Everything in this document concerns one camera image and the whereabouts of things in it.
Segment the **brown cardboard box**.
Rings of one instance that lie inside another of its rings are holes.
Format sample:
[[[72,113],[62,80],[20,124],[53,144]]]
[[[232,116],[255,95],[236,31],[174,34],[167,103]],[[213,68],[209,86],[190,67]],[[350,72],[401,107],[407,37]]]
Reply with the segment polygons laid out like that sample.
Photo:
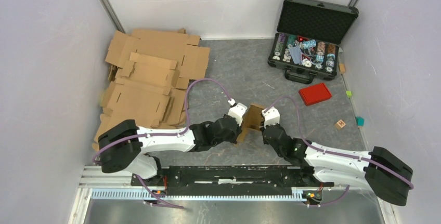
[[[262,111],[265,110],[266,107],[257,103],[250,104],[245,116],[243,117],[243,122],[241,126],[241,133],[237,138],[237,143],[243,143],[247,134],[250,131],[259,131],[261,132],[261,126],[264,122],[264,118],[262,116]]]

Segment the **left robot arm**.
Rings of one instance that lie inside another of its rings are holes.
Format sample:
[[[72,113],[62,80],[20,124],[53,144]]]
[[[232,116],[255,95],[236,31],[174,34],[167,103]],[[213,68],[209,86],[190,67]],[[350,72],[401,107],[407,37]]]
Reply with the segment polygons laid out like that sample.
[[[226,114],[215,122],[206,121],[181,129],[139,127],[124,120],[98,138],[99,151],[93,160],[103,173],[122,170],[140,175],[150,186],[163,181],[159,161],[149,152],[202,152],[222,142],[236,143],[243,118]]]

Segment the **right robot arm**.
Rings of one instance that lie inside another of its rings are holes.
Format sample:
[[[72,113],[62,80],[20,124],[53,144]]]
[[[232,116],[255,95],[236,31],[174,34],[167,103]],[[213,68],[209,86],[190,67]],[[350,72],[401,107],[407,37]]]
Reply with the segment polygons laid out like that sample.
[[[407,204],[413,188],[413,170],[386,148],[374,147],[372,151],[330,148],[290,137],[279,124],[267,125],[261,131],[264,144],[301,169],[300,179],[304,185],[349,185],[370,190],[393,205]]]

